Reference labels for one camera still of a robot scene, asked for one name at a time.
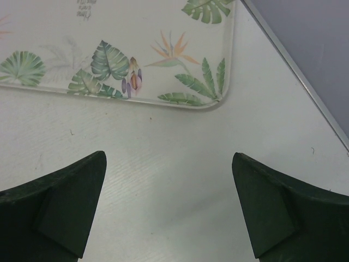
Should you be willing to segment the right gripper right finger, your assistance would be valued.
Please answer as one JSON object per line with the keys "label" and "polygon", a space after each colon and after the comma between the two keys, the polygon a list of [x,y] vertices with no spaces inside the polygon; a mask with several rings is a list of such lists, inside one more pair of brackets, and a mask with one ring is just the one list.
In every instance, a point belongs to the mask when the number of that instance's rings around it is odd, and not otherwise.
{"label": "right gripper right finger", "polygon": [[232,173],[259,261],[348,261],[348,196],[235,153]]}

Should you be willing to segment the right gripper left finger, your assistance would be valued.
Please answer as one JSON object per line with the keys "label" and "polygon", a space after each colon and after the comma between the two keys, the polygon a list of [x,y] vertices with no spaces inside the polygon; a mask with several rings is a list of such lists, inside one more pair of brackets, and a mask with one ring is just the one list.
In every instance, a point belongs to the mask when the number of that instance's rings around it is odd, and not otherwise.
{"label": "right gripper left finger", "polygon": [[106,174],[104,151],[1,191],[1,261],[78,261]]}

